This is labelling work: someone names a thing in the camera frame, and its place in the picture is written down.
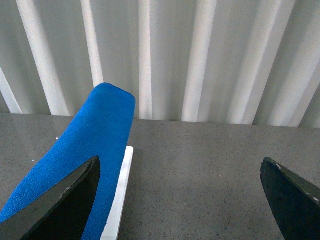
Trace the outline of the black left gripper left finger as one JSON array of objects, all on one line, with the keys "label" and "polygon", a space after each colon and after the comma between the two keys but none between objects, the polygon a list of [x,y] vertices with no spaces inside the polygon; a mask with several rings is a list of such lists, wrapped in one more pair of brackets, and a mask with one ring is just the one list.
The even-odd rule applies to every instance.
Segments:
[{"label": "black left gripper left finger", "polygon": [[101,165],[94,156],[0,224],[2,240],[80,240],[96,198]]}]

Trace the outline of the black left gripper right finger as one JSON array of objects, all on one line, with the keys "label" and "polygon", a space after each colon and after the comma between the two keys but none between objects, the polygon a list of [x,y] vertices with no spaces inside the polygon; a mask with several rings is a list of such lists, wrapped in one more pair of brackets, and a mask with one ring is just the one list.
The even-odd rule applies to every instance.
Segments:
[{"label": "black left gripper right finger", "polygon": [[320,188],[273,159],[263,159],[260,180],[286,240],[320,238]]}]

